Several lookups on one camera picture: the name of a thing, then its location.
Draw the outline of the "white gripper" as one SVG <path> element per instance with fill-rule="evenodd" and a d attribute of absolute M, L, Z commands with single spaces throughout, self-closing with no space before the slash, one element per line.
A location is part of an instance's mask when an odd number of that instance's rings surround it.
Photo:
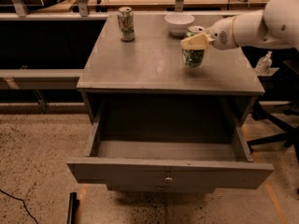
<path fill-rule="evenodd" d="M 238 45 L 234 38 L 235 17 L 228 17 L 215 22 L 210 28 L 210 35 L 200 33 L 183 39 L 180 44 L 186 50 L 204 50 L 212 43 L 215 49 L 235 49 Z"/>

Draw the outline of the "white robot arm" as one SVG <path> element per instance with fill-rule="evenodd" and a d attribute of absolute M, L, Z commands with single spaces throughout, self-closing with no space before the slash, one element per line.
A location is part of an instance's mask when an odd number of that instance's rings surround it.
<path fill-rule="evenodd" d="M 228 17 L 181 41 L 183 49 L 299 49 L 299 0 L 269 0 L 264 9 Z"/>

